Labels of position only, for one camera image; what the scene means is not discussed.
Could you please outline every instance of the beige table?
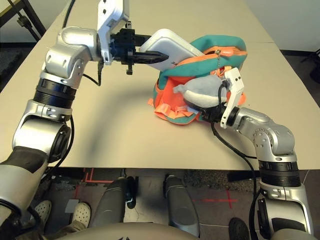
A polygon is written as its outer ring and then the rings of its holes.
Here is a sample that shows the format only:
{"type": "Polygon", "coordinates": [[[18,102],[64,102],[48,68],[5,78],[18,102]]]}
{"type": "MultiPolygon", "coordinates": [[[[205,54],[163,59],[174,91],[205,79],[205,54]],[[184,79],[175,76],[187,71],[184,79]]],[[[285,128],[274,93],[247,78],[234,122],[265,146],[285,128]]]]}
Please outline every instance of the beige table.
{"type": "MultiPolygon", "coordinates": [[[[130,20],[137,34],[168,28],[187,41],[206,34],[239,36],[248,57],[241,70],[246,107],[263,112],[292,130],[300,169],[320,169],[320,110],[274,41],[240,0],[132,0],[130,20]]],[[[77,0],[68,26],[96,28],[97,0],[77,0]]],[[[33,97],[48,48],[54,45],[66,9],[0,94],[0,162],[11,152],[15,128],[33,97]]],[[[97,63],[85,73],[97,78],[97,63]]],[[[83,78],[73,103],[75,142],[62,166],[95,168],[179,168],[243,170],[246,164],[222,145],[205,122],[178,126],[147,104],[158,72],[135,65],[133,76],[115,62],[102,72],[99,88],[83,78]]],[[[219,132],[246,154],[249,140],[231,130],[219,132]]]]}

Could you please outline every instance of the shoe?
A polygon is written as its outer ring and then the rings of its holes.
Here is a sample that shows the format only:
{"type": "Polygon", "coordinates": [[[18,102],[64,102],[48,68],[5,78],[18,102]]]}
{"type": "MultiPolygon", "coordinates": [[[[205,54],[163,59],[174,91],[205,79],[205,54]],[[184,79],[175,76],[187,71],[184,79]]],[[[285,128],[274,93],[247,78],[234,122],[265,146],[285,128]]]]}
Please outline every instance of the shoe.
{"type": "Polygon", "coordinates": [[[77,220],[88,228],[91,217],[91,208],[84,202],[79,202],[74,209],[72,221],[77,220]]]}
{"type": "Polygon", "coordinates": [[[250,240],[249,229],[246,223],[240,218],[234,217],[229,222],[230,240],[250,240]]]}
{"type": "Polygon", "coordinates": [[[34,210],[39,214],[41,221],[43,222],[43,226],[46,226],[49,215],[51,213],[52,203],[49,200],[45,200],[40,202],[34,210]]]}

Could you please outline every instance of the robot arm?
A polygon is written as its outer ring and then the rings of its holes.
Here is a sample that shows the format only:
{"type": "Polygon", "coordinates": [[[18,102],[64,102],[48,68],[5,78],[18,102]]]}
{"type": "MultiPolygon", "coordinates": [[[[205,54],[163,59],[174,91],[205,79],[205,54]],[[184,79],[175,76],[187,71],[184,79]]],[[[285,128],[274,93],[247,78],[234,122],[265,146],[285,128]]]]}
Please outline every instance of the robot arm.
{"type": "Polygon", "coordinates": [[[306,189],[300,181],[293,133],[276,124],[267,115],[236,107],[243,90],[238,69],[225,73],[230,100],[212,108],[190,107],[202,112],[210,123],[220,123],[246,136],[254,145],[261,175],[260,189],[264,198],[258,200],[258,221],[261,235],[270,239],[281,229],[295,229],[313,235],[313,225],[306,189]]]}

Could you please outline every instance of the cable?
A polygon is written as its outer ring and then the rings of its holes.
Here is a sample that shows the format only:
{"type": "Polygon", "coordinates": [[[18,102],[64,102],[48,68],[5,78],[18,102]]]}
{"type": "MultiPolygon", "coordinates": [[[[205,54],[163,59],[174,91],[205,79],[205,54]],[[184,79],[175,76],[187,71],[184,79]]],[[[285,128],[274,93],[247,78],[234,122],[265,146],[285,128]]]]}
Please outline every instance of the cable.
{"type": "Polygon", "coordinates": [[[261,188],[259,191],[253,196],[253,200],[250,206],[250,211],[249,211],[249,230],[250,230],[250,236],[251,240],[258,240],[258,235],[256,233],[255,229],[255,212],[256,212],[256,201],[261,193],[261,188]]]}
{"type": "Polygon", "coordinates": [[[19,18],[17,22],[20,24],[21,27],[25,27],[33,36],[33,38],[38,42],[40,40],[40,37],[35,33],[35,31],[32,29],[32,25],[29,21],[29,19],[26,16],[23,16],[20,11],[17,9],[16,5],[11,1],[7,0],[12,8],[15,10],[15,12],[18,14],[19,18]]]}
{"type": "Polygon", "coordinates": [[[310,169],[308,170],[308,171],[306,171],[306,174],[305,174],[305,176],[304,176],[304,178],[303,178],[303,181],[302,181],[302,184],[304,185],[305,184],[305,181],[306,181],[306,179],[307,179],[307,176],[308,176],[308,173],[310,172],[310,169]]]}
{"type": "Polygon", "coordinates": [[[72,7],[74,6],[76,0],[71,0],[70,5],[68,7],[68,10],[66,11],[66,15],[64,17],[62,28],[65,28],[67,26],[68,18],[71,12],[72,7]]]}
{"type": "MultiPolygon", "coordinates": [[[[220,113],[221,109],[222,109],[222,101],[221,101],[222,88],[227,88],[227,82],[226,81],[223,81],[222,84],[220,85],[219,89],[218,89],[218,104],[219,104],[218,105],[218,109],[220,109],[220,111],[218,111],[218,113],[220,113]]],[[[251,240],[258,240],[258,236],[257,236],[256,230],[255,230],[255,211],[256,211],[255,209],[256,209],[256,201],[257,201],[258,196],[261,193],[261,190],[259,189],[259,191],[257,192],[257,178],[256,178],[256,174],[255,174],[255,169],[253,168],[251,163],[246,158],[246,157],[249,157],[249,158],[255,158],[256,159],[256,157],[248,156],[248,155],[244,154],[243,152],[239,151],[238,149],[236,149],[230,143],[228,143],[217,132],[214,122],[211,123],[211,129],[212,129],[213,135],[215,135],[224,145],[226,145],[229,149],[231,149],[238,156],[240,156],[248,164],[248,166],[251,169],[252,178],[253,178],[253,199],[252,199],[252,203],[251,203],[250,211],[249,211],[249,231],[250,231],[250,235],[251,235],[251,240]]]]}
{"type": "Polygon", "coordinates": [[[73,119],[72,115],[71,115],[71,118],[70,118],[70,125],[71,125],[71,138],[70,138],[70,143],[69,143],[69,146],[68,146],[65,154],[60,159],[60,161],[53,168],[51,168],[47,172],[47,174],[41,179],[40,184],[42,184],[45,180],[47,180],[54,173],[54,171],[63,163],[63,161],[66,159],[68,153],[70,152],[71,147],[72,147],[72,145],[74,143],[74,139],[75,139],[75,123],[74,123],[74,119],[73,119]]]}
{"type": "Polygon", "coordinates": [[[249,162],[248,159],[246,159],[246,155],[243,154],[241,151],[239,151],[238,149],[236,149],[234,146],[232,146],[230,143],[228,143],[216,130],[215,128],[215,124],[212,123],[211,124],[211,129],[213,132],[213,135],[215,135],[217,137],[217,139],[219,139],[224,145],[226,145],[229,149],[231,149],[233,152],[235,152],[238,156],[240,156],[250,167],[251,172],[252,172],[252,179],[253,179],[253,195],[255,195],[257,193],[257,178],[256,178],[256,173],[255,173],[255,169],[252,166],[252,164],[249,162]]]}
{"type": "Polygon", "coordinates": [[[99,82],[97,82],[96,80],[94,80],[92,77],[90,77],[89,75],[87,74],[83,74],[82,76],[86,77],[87,79],[90,79],[92,82],[94,82],[97,86],[101,86],[101,78],[99,79],[99,82]]]}

